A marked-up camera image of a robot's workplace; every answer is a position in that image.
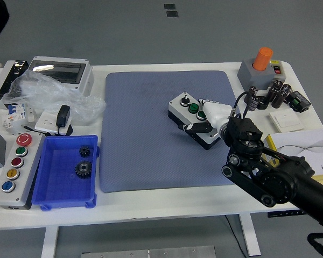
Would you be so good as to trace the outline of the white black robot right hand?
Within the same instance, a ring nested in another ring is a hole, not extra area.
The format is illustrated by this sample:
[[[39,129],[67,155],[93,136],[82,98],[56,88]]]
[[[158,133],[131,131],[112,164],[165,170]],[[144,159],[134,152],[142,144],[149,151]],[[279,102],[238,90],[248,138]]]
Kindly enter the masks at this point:
[[[178,128],[190,134],[209,133],[213,129],[217,129],[218,132],[221,131],[229,122],[232,107],[209,99],[199,99],[199,102],[202,105],[207,121],[179,125]]]

